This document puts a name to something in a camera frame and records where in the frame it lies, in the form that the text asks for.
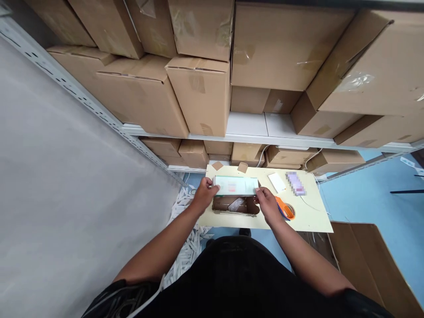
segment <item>shelf rack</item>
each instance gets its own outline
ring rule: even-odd
[[[10,16],[10,9],[0,1],[0,36],[17,49],[24,57],[40,68],[56,84],[65,89],[84,107],[89,109],[101,121],[113,129],[135,149],[145,155],[164,172],[169,174],[183,186],[184,172],[205,173],[205,169],[189,167],[167,166],[138,136],[166,137],[145,132],[139,125],[120,122],[109,112],[93,95],[91,95],[71,74],[69,74],[47,51],[39,45],[21,26]],[[370,150],[369,148],[344,147],[335,144],[333,139],[317,138],[296,135],[289,115],[282,114],[244,114],[230,112],[227,133],[225,137],[201,136],[189,134],[188,139],[230,141],[254,144],[272,144],[279,146],[297,146],[314,148],[332,148],[348,150]],[[320,182],[327,182],[346,174],[365,169],[390,158],[401,156],[418,149],[424,148],[424,139],[412,144],[389,143],[378,150],[382,155],[368,160],[365,164],[353,169],[321,178]]]

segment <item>blue floor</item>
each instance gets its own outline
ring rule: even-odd
[[[361,153],[368,160],[380,153]],[[411,155],[405,155],[411,161]],[[374,223],[405,280],[424,306],[424,194],[390,194],[390,191],[424,189],[424,181],[414,177],[415,169],[400,157],[321,184],[321,197],[331,220]],[[188,183],[198,187],[202,174],[191,174]],[[215,238],[234,235],[238,229],[216,227]],[[286,267],[290,264],[271,230],[252,230],[261,242]]]

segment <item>table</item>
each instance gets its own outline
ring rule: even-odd
[[[314,176],[311,173],[301,170],[286,170],[286,169],[269,169],[269,168],[247,168],[246,173],[237,170],[238,167],[223,166],[219,170],[208,165],[206,176],[213,178],[215,175],[220,176],[238,176],[238,177],[253,177],[257,178],[261,186],[267,187],[274,195],[280,197],[283,202],[289,203],[295,209],[296,218],[289,221],[288,224],[296,231],[304,232],[326,232],[333,233],[330,220],[327,215],[321,195],[319,194],[318,186],[315,183]],[[300,181],[306,189],[306,195],[297,197],[290,188],[286,178],[286,172],[297,172]],[[278,173],[281,179],[286,184],[286,190],[281,193],[276,193],[268,176],[272,173]],[[199,219],[199,225],[212,227],[245,227],[250,229],[269,229],[265,222],[264,215],[260,212],[256,217],[220,214],[212,210],[212,204],[206,209],[204,214]]]

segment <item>gray wall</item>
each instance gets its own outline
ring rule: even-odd
[[[78,317],[179,184],[0,38],[0,316]]]

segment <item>hand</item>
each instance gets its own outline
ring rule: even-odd
[[[255,203],[259,203],[261,211],[265,216],[265,221],[268,225],[274,224],[283,220],[275,196],[271,193],[268,188],[260,187],[256,188],[256,196],[254,198]]]
[[[203,213],[211,204],[213,197],[220,190],[219,185],[209,188],[211,185],[211,179],[207,177],[202,178],[202,181],[200,181],[200,185],[196,190],[196,194],[194,195],[193,202],[191,203],[191,205],[199,209],[201,213]]]

